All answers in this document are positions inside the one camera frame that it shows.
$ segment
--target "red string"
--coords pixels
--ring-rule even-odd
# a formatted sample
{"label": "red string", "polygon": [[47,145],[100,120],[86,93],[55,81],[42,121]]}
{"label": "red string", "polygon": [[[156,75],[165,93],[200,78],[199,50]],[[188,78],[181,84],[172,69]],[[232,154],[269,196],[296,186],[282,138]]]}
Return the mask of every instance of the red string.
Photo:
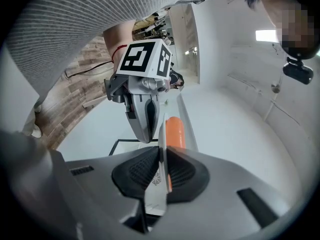
{"label": "red string", "polygon": [[115,51],[114,51],[114,53],[112,54],[112,57],[111,57],[111,61],[112,61],[112,63],[114,63],[114,56],[115,56],[115,53],[116,53],[118,50],[120,50],[121,48],[123,48],[123,47],[127,47],[127,46],[128,46],[127,44],[123,44],[123,45],[118,46],[118,47],[117,47],[117,49],[115,49]]}

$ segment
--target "person's arm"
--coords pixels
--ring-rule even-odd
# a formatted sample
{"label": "person's arm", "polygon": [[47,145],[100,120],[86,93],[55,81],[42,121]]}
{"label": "person's arm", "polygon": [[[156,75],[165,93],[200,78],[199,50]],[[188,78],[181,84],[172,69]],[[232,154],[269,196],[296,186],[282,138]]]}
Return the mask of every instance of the person's arm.
{"label": "person's arm", "polygon": [[296,0],[261,0],[263,6],[278,30],[278,38],[296,48],[313,47],[313,27],[308,23],[308,12]]}
{"label": "person's arm", "polygon": [[[110,56],[112,56],[115,50],[121,45],[128,45],[133,41],[132,39],[132,29],[135,25],[135,20],[126,21],[115,25],[103,32],[103,38],[108,49]],[[125,48],[119,49],[113,57],[114,68],[116,71],[120,63],[121,57],[125,52]]]}

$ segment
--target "orange object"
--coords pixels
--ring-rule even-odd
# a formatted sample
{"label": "orange object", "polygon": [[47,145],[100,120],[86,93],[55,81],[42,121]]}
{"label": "orange object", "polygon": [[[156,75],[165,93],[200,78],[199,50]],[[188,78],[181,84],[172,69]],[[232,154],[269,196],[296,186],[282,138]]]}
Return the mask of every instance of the orange object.
{"label": "orange object", "polygon": [[166,146],[186,148],[184,123],[180,118],[173,116],[165,122]]}

